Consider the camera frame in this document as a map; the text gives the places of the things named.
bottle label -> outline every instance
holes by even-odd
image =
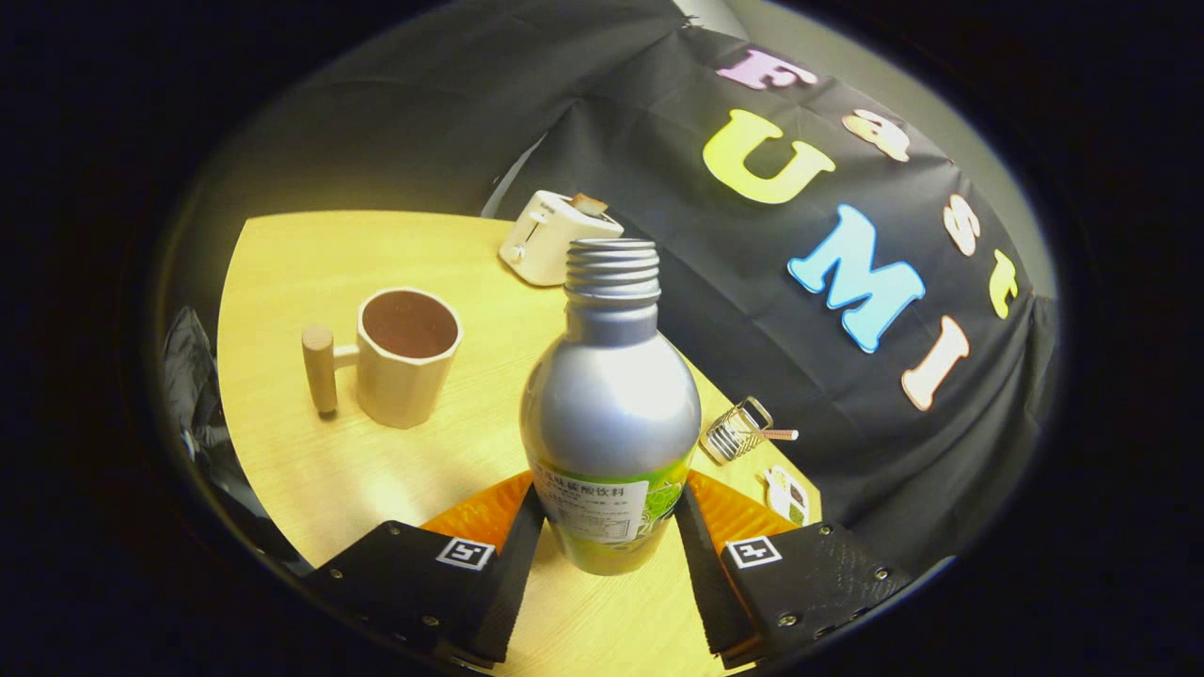
[[[631,543],[672,514],[690,471],[689,457],[654,473],[597,482],[532,463],[536,493],[549,520],[596,543]]]

wooden table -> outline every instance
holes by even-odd
[[[412,212],[312,212],[254,218],[235,248],[217,353],[230,436],[252,487],[293,546],[318,566],[386,519],[421,524],[526,469],[519,395],[565,330],[561,287],[525,283],[497,258],[510,222]],[[411,430],[355,405],[355,369],[337,372],[340,408],[314,411],[301,332],[320,323],[354,341],[360,302],[383,287],[432,292],[456,308],[464,340],[438,406]],[[732,404],[690,366],[703,424]],[[781,465],[768,442],[726,466],[692,466],[765,501],[759,475]],[[498,675],[724,675],[710,655],[675,522],[639,571],[596,577],[556,551],[544,524],[507,660]]]

foam letter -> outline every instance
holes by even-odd
[[[932,394],[949,376],[954,364],[969,354],[970,343],[966,340],[962,328],[949,316],[940,318],[940,336],[928,351],[928,355],[920,366],[903,372],[903,392],[915,408],[928,411],[932,406]]]
[[[964,198],[954,193],[949,196],[949,206],[943,210],[945,230],[954,239],[954,245],[967,257],[974,254],[974,239],[981,235],[978,217],[970,210]]]
[[[866,299],[844,312],[840,323],[862,351],[873,353],[878,340],[903,308],[923,298],[923,281],[907,263],[869,270],[874,260],[874,224],[849,205],[837,207],[840,222],[805,259],[790,259],[786,270],[808,292],[824,290],[824,277],[832,267],[827,307],[839,308]]]
[[[780,139],[781,130],[748,111],[733,108],[730,114],[732,119],[702,148],[702,160],[715,178],[749,200],[780,205],[798,195],[819,172],[836,170],[836,163],[827,155],[802,141],[793,141],[795,157],[778,176],[755,176],[744,166],[744,159],[766,139]]]
[[[1016,285],[1016,266],[999,249],[995,251],[995,270],[991,272],[991,281],[987,282],[987,290],[991,293],[995,314],[999,316],[999,319],[1008,319],[1008,294],[1013,296],[1020,294],[1020,287]]]
[[[897,124],[862,108],[856,108],[852,113],[840,118],[840,123],[844,124],[845,129],[857,135],[857,139],[878,146],[878,149],[887,158],[901,163],[910,159],[907,155],[907,147],[911,145],[911,140]]]
[[[795,64],[783,61],[777,57],[771,57],[769,54],[757,52],[756,49],[749,49],[748,52],[748,59],[744,59],[730,69],[724,69],[716,72],[727,80],[734,80],[736,82],[745,87],[751,87],[752,89],[765,89],[766,77],[771,78],[769,82],[772,82],[774,87],[790,87],[798,81],[803,81],[807,84],[815,84],[820,81],[815,73],[805,71]]]

bottle neck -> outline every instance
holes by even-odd
[[[656,335],[660,258],[647,240],[584,239],[568,248],[568,340],[627,346]]]
[[[568,340],[588,346],[631,346],[656,336],[656,304],[638,308],[565,307]]]

small card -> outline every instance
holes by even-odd
[[[810,522],[807,490],[797,479],[791,477],[780,465],[766,470],[765,478],[768,484],[766,502],[773,512],[798,526]]]

